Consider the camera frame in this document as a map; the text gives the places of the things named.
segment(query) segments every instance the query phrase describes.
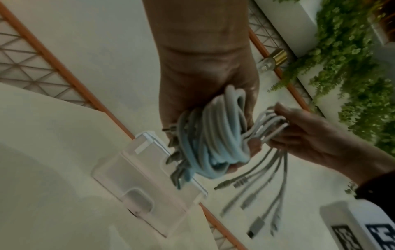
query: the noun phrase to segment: white floor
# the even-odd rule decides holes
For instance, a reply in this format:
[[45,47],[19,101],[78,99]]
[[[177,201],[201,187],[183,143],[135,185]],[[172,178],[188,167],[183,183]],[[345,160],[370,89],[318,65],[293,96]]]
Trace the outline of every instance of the white floor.
[[[159,62],[140,1],[3,2],[132,133],[152,130],[166,140],[158,113]],[[260,60],[259,53],[254,51],[256,60]],[[274,73],[260,78],[256,112],[277,101],[298,107],[286,89],[267,93],[278,80]],[[344,193],[348,180],[294,157],[290,158],[289,176],[283,224],[276,238],[265,232],[251,240],[246,232],[277,191],[278,179],[251,210],[243,212],[236,208],[220,221],[249,250],[336,249],[318,208],[338,199],[351,199]],[[209,190],[220,181],[202,180]],[[220,209],[234,193],[233,188],[211,191],[204,204],[219,218]]]

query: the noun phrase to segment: transparent container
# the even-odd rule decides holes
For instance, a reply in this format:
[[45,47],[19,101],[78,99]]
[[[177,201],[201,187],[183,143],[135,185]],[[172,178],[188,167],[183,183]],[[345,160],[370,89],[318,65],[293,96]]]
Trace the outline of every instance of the transparent container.
[[177,228],[191,206],[207,195],[195,179],[182,190],[176,189],[170,180],[176,164],[164,164],[169,155],[155,135],[145,132],[118,154],[100,162],[92,172],[131,213],[164,237]]

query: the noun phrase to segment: white table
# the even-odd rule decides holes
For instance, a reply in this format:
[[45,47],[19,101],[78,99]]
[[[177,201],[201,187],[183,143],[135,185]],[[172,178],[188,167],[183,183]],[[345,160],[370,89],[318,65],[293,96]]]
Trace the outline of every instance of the white table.
[[216,250],[194,207],[164,239],[91,177],[130,138],[106,114],[0,84],[1,249]]

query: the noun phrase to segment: gold cap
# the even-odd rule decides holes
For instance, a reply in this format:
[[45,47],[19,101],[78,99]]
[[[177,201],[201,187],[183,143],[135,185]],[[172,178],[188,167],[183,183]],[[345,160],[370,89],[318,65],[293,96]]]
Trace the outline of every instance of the gold cap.
[[274,61],[276,61],[277,68],[287,61],[287,52],[283,49],[276,49],[273,53],[269,55],[269,57],[273,57]]

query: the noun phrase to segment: green plant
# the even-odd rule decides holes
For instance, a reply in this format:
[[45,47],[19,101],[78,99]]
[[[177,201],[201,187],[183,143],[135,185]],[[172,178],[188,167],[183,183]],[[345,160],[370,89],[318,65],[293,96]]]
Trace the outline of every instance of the green plant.
[[321,5],[317,13],[317,46],[290,64],[283,79],[271,90],[323,65],[309,83],[316,88],[313,102],[340,86],[339,98],[348,98],[339,112],[340,121],[356,135],[395,155],[395,133],[391,134],[395,132],[393,86],[372,58],[372,29],[368,21],[380,8],[380,2],[323,0]]

